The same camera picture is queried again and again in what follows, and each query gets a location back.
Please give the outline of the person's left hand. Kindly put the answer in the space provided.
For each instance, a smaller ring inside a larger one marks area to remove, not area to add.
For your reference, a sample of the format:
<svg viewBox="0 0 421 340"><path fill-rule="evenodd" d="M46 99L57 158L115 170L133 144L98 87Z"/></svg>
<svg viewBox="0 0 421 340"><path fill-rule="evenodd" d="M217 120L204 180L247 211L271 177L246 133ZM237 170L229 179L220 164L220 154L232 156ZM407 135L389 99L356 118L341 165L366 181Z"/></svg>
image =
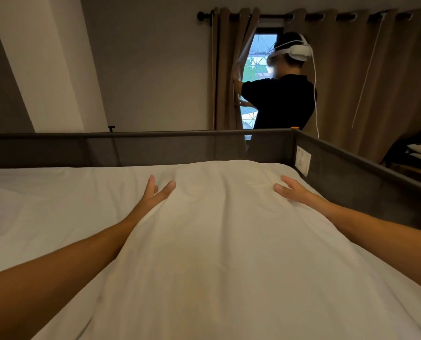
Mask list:
<svg viewBox="0 0 421 340"><path fill-rule="evenodd" d="M155 183L154 176L151 175L148 179L143 196L125 220L134 226L138 224L144 216L146 216L155 206L160 204L157 204L157 193L160 191Z"/></svg>

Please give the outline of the black bag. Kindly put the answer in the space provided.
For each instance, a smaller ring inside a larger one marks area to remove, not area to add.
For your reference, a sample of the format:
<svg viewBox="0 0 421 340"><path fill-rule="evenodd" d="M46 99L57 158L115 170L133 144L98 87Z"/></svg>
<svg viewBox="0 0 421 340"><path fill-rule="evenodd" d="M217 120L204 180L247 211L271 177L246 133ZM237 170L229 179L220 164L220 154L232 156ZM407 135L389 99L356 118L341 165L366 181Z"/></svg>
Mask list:
<svg viewBox="0 0 421 340"><path fill-rule="evenodd" d="M421 169L421 159L412 156L412 151L408 145L421 145L421 129L409 135L399 137L388 149L387 153L380 161L380 165L390 168L392 164L405 165Z"/></svg>

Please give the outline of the person's right forearm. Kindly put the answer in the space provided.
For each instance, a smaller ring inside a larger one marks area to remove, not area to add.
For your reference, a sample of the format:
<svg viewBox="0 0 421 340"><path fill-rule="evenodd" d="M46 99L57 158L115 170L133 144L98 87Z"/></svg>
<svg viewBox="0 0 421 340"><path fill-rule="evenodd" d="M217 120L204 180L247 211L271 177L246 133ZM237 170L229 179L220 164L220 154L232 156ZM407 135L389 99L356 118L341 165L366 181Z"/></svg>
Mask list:
<svg viewBox="0 0 421 340"><path fill-rule="evenodd" d="M351 242L421 286L421 230L378 219L319 196L310 206Z"/></svg>

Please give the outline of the person's right hand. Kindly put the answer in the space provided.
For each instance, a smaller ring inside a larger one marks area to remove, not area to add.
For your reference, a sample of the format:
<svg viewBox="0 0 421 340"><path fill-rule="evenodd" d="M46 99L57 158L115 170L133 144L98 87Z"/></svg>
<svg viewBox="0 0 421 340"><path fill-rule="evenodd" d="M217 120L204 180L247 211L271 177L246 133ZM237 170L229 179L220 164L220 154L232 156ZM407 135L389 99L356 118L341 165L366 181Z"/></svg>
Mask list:
<svg viewBox="0 0 421 340"><path fill-rule="evenodd" d="M325 207L326 204L328 204L327 200L307 190L303 185L301 185L295 179L282 175L281 181L285 183L286 187L293 189L293 199L288 199L288 200L304 204L316 211L320 211L323 207Z"/></svg>

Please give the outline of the wide brown curtain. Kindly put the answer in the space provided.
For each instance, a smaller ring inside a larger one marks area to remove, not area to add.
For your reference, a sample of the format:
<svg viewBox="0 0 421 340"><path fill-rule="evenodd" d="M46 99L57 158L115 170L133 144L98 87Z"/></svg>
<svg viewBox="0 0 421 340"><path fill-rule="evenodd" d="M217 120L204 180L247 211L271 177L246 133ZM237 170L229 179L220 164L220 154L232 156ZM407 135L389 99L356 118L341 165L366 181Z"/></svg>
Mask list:
<svg viewBox="0 0 421 340"><path fill-rule="evenodd" d="M296 9L284 31L310 39L317 71L317 116L304 131L366 159L379 162L402 135L421 129L421 9L397 21L391 9L379 22L370 10L355 21L308 22Z"/></svg>

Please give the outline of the grey mesh bed rail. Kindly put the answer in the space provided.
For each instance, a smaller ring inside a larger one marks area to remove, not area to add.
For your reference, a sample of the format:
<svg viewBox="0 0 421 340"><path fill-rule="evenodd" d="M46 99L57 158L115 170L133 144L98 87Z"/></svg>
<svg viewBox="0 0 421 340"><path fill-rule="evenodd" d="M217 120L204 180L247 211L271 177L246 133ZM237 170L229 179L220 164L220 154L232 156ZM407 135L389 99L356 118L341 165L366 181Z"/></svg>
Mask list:
<svg viewBox="0 0 421 340"><path fill-rule="evenodd" d="M327 200L421 230L421 183L299 130L0 134L0 169L251 160L294 167Z"/></svg>

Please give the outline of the narrow brown curtain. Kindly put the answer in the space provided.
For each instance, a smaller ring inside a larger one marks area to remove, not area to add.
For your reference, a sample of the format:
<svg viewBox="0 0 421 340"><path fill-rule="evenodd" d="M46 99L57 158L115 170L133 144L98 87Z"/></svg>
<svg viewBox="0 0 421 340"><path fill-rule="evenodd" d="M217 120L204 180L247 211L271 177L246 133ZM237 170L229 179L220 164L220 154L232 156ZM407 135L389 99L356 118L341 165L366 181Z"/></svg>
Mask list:
<svg viewBox="0 0 421 340"><path fill-rule="evenodd" d="M238 13L215 8L211 12L214 130L243 129L233 72L237 65L243 71L260 15L259 8L242 8Z"/></svg>

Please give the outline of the person's left forearm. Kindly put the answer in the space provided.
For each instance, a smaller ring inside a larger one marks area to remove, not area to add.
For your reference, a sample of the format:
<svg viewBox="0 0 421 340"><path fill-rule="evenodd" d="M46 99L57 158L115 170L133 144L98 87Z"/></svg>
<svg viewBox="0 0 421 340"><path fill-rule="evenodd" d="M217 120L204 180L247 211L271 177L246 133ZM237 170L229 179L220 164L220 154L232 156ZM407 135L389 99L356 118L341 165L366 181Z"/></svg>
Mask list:
<svg viewBox="0 0 421 340"><path fill-rule="evenodd" d="M32 339L116 259L143 217L133 210L95 235L1 271L0 340Z"/></svg>

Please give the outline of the window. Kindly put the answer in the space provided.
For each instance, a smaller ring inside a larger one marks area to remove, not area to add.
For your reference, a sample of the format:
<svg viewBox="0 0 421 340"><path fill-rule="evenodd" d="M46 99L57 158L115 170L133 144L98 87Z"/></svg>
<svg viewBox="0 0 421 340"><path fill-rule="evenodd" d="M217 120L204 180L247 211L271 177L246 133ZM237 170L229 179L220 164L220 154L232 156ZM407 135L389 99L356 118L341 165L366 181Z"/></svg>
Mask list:
<svg viewBox="0 0 421 340"><path fill-rule="evenodd" d="M267 57L283 33L283 28L258 28L254 35L247 60L243 67L242 82L273 78L273 68L267 65ZM250 106L241 105L242 126L251 130L257 119L258 111Z"/></svg>

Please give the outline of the white headset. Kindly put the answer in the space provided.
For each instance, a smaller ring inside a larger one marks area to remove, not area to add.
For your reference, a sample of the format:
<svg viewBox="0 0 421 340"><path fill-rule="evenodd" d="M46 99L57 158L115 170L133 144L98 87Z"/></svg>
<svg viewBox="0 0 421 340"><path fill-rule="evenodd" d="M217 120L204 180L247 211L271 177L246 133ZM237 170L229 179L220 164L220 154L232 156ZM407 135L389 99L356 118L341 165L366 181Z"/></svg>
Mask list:
<svg viewBox="0 0 421 340"><path fill-rule="evenodd" d="M266 59L267 65L272 67L275 58L279 55L288 55L294 60L306 62L308 58L313 58L313 49L302 34L298 34L300 39L294 39L283 44L276 44L273 51Z"/></svg>

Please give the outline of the black curtain rod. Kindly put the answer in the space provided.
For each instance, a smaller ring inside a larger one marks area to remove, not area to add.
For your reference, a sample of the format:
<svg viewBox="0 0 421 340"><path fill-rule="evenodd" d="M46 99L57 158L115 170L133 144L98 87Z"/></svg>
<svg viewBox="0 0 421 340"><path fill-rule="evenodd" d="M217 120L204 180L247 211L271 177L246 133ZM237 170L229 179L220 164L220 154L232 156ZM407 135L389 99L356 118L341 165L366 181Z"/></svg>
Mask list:
<svg viewBox="0 0 421 340"><path fill-rule="evenodd" d="M368 16L368 22L379 22L390 10L383 10L380 12L372 13ZM214 10L210 11L209 13L204 13L202 11L197 13L197 20L199 22L208 21L209 25L212 26L213 24L213 14L215 13ZM345 13L337 13L336 21L345 21L345 22L352 22L355 21L357 18L357 12L345 12ZM397 21L410 21L414 15L412 11L407 12L400 12L397 13L395 19ZM236 13L230 13L230 20L235 21L238 20L239 16ZM260 19L281 19L284 21L292 21L295 18L293 13L285 13L285 14L261 14L259 16ZM317 22L323 21L325 15L323 12L315 12L315 13L306 13L304 16L305 21L308 22Z"/></svg>

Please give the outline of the white label on rail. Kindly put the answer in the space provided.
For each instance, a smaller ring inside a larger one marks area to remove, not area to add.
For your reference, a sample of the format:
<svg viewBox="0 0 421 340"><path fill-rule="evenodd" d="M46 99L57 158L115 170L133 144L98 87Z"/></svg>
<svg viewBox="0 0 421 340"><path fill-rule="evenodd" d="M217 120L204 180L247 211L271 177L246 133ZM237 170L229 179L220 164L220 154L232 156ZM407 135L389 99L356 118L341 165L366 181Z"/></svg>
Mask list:
<svg viewBox="0 0 421 340"><path fill-rule="evenodd" d="M295 168L297 168L297 170L305 177L308 176L310 160L311 154L305 151L300 146L297 146L295 156Z"/></svg>

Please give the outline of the wooden side table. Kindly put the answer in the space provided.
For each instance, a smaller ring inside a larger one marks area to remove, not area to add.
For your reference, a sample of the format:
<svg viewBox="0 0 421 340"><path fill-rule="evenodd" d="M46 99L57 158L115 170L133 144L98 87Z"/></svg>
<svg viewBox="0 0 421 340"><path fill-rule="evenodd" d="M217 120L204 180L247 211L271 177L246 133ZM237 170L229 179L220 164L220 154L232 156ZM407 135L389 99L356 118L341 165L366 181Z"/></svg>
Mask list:
<svg viewBox="0 0 421 340"><path fill-rule="evenodd" d="M407 166L407 165L398 165L395 163L392 163L390 165L390 169L421 183L421 169Z"/></svg>

